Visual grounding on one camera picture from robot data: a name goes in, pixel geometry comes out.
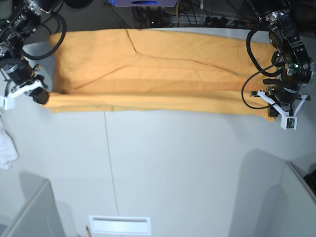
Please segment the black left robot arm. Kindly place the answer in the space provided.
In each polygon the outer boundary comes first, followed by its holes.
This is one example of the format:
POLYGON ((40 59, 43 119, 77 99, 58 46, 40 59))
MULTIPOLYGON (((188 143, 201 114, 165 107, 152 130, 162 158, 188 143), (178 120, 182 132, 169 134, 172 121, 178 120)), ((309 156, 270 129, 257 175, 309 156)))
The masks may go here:
POLYGON ((270 118, 281 113, 277 107, 294 116, 294 102, 304 101, 300 90, 316 77, 316 65, 308 55, 299 31, 291 17, 291 6, 287 0, 251 0, 250 5, 259 18, 259 24, 247 35, 246 49, 248 56, 256 67, 257 74, 265 76, 263 84, 267 85, 264 95, 271 99, 263 106, 270 118), (251 39, 262 27, 269 28, 269 40, 276 49, 271 64, 277 70, 269 73, 261 68, 251 50, 251 39))

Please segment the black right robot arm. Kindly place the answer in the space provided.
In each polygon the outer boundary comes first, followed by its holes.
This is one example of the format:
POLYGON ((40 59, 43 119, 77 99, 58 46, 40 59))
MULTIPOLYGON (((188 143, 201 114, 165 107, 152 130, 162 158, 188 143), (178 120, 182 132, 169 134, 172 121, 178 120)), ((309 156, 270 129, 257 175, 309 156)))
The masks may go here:
POLYGON ((60 47, 66 36, 65 19, 55 10, 60 0, 23 0, 11 15, 0 23, 0 71, 5 73, 6 87, 0 97, 0 106, 6 110, 15 106, 15 99, 25 94, 33 101, 44 105, 48 102, 48 86, 44 76, 39 75, 40 65, 31 67, 29 60, 45 59, 60 47), (24 42, 40 26, 42 14, 49 14, 62 25, 62 34, 57 44, 41 56, 33 56, 24 51, 24 42))

